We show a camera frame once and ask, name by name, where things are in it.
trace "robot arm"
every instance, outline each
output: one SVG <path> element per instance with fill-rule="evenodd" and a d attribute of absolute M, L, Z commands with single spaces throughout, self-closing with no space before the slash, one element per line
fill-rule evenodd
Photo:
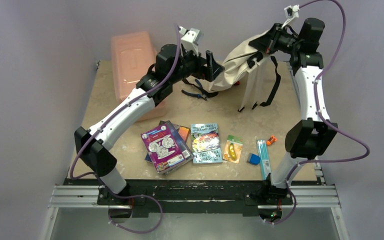
<path fill-rule="evenodd" d="M 166 44 L 161 48 L 156 56 L 155 64 L 149 67 L 146 75 L 136 84 L 136 88 L 110 114 L 91 126 L 90 129 L 85 130 L 83 127 L 79 127 L 74 133 L 77 153 L 92 137 L 91 133 L 97 133 L 81 153 L 80 158 L 115 194 L 120 193 L 127 185 L 116 169 L 116 158 L 109 152 L 120 136 L 141 116 L 151 111 L 171 94 L 173 84 L 189 76 L 212 82 L 224 70 L 214 61 L 211 51 L 206 51 L 206 59 L 201 57 L 198 52 L 198 44 L 203 34 L 198 29 L 187 30 L 179 27 L 179 32 L 182 35 L 182 54 L 179 56 L 174 72 L 160 88 L 139 98 L 133 104 L 129 104 L 132 99 L 153 89 L 168 75 L 178 47 L 175 44 Z M 105 128 L 101 129 L 101 125 L 109 118 L 112 119 Z"/>
<path fill-rule="evenodd" d="M 316 77 L 323 70 L 323 58 L 317 52 L 317 48 L 325 24 L 319 19 L 307 18 L 299 35 L 288 33 L 284 26 L 285 24 L 275 23 L 265 35 L 249 42 L 251 47 L 262 53 L 271 55 L 276 51 L 282 51 L 290 55 L 289 63 L 299 94 L 301 121 L 287 133 L 286 154 L 277 169 L 267 178 L 270 187 L 265 197 L 273 199 L 283 198 L 288 193 L 288 174 L 295 165 L 322 155 L 336 134 L 336 131 L 327 126 L 316 112 L 314 84 Z M 321 78 L 317 80 L 316 87 L 320 111 L 329 121 Z M 299 165 L 289 179 L 292 180 L 301 168 Z"/>

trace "book cover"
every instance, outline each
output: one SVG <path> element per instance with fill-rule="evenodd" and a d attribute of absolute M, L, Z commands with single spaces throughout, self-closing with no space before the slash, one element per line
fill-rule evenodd
<path fill-rule="evenodd" d="M 219 126 L 217 123 L 191 124 L 193 164 L 221 164 Z"/>
<path fill-rule="evenodd" d="M 141 138 L 159 174 L 193 159 L 192 151 L 170 121 L 142 133 Z"/>
<path fill-rule="evenodd" d="M 166 121 L 159 121 L 159 124 L 158 126 L 160 125 L 163 125 L 165 124 Z M 185 143 L 188 142 L 188 138 L 189 138 L 189 134 L 191 133 L 191 129 L 189 127 L 186 127 L 186 126 L 181 126 L 181 125 L 177 125 L 177 124 L 173 124 L 173 127 L 177 130 L 177 132 L 179 133 L 181 139 L 183 139 L 183 141 Z M 145 156 L 145 161 L 149 164 L 152 164 L 152 160 L 151 160 L 151 157 L 149 154 L 146 154 Z"/>

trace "purple book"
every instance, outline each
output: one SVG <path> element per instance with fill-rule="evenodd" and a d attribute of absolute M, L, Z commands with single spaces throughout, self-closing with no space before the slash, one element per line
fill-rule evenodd
<path fill-rule="evenodd" d="M 170 121 L 142 133 L 142 141 L 159 174 L 181 166 L 194 157 Z"/>

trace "blue book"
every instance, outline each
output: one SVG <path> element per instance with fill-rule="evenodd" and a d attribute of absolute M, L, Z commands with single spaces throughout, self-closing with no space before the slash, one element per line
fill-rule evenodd
<path fill-rule="evenodd" d="M 217 123 L 191 124 L 190 132 L 194 165 L 221 164 L 223 162 Z"/>

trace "gray floor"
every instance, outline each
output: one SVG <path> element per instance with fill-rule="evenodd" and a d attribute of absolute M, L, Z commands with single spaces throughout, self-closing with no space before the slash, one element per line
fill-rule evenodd
<path fill-rule="evenodd" d="M 52 240 L 338 240 L 330 208 L 298 208 L 284 223 L 272 227 L 259 217 L 240 214 L 165 214 L 161 226 L 149 234 L 133 234 L 108 224 L 107 209 L 60 209 Z M 146 230 L 158 220 L 128 219 L 125 227 Z"/>

